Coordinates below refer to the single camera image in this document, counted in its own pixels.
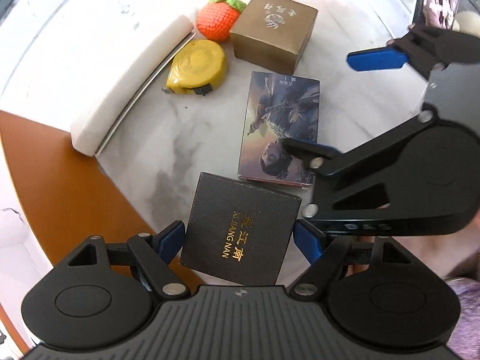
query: orange crochet toy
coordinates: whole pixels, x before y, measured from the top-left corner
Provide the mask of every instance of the orange crochet toy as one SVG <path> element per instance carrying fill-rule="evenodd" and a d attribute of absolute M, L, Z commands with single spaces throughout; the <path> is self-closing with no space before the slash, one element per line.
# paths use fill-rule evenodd
<path fill-rule="evenodd" d="M 209 0 L 198 13 L 197 29 L 211 41 L 226 41 L 246 6 L 240 0 Z"/>

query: marble tabletop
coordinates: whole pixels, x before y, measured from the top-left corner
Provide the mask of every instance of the marble tabletop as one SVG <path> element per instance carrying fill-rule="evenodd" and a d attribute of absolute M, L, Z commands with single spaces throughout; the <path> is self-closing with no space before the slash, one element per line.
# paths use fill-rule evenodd
<path fill-rule="evenodd" d="M 88 69 L 97 65 L 105 69 L 109 63 L 101 59 L 107 52 L 98 57 L 85 44 L 122 52 L 122 47 L 128 47 L 128 42 L 122 43 L 122 31 L 134 31 L 167 9 L 181 9 L 194 18 L 195 10 L 206 1 L 69 0 L 37 35 L 6 81 L 0 108 L 68 130 L 82 96 L 92 91 L 85 88 Z M 426 82 L 410 67 L 357 73 L 345 63 L 348 52 L 381 47 L 390 39 L 368 0 L 296 1 L 319 10 L 295 71 L 297 76 L 321 81 L 318 142 L 348 151 L 418 111 Z M 105 17 L 117 26 L 100 34 Z M 236 59 L 230 43 L 222 46 L 229 73 L 220 88 L 206 97 L 168 95 L 161 91 L 167 74 L 163 72 L 97 158 L 155 231 L 177 219 L 188 222 L 200 172 L 236 178 L 251 72 L 265 69 Z M 308 204 L 309 190 L 279 188 Z M 278 282 L 290 284 L 307 266 L 291 242 Z"/>

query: character's face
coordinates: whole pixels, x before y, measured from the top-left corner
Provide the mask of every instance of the character's face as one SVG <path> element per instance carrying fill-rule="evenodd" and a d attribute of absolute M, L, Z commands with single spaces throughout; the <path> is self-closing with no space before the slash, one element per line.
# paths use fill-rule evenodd
<path fill-rule="evenodd" d="M 265 146 L 262 153 L 262 160 L 265 163 L 265 166 L 269 166 L 279 161 L 283 155 L 283 148 L 277 142 L 270 142 Z"/>

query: gray metal panel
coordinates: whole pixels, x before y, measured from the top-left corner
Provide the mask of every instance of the gray metal panel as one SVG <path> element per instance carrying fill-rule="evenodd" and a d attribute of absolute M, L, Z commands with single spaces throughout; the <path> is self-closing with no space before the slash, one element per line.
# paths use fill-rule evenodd
<path fill-rule="evenodd" d="M 480 136 L 480 64 L 450 64 L 432 71 L 424 101 L 442 119 L 461 123 Z"/>
<path fill-rule="evenodd" d="M 454 360 L 458 357 L 445 347 L 408 355 L 361 347 L 335 330 L 318 304 L 293 300 L 284 287 L 202 286 L 192 298 L 163 304 L 145 330 L 116 347 L 74 354 L 38 346 L 24 359 Z"/>

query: purple fluffy fabric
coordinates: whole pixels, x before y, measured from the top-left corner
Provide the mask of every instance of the purple fluffy fabric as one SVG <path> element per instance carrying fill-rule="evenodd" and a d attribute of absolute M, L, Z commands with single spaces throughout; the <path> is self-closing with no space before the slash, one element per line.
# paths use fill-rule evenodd
<path fill-rule="evenodd" d="M 480 360 L 480 283 L 459 277 L 448 281 L 448 285 L 462 307 L 448 347 L 464 360 Z"/>

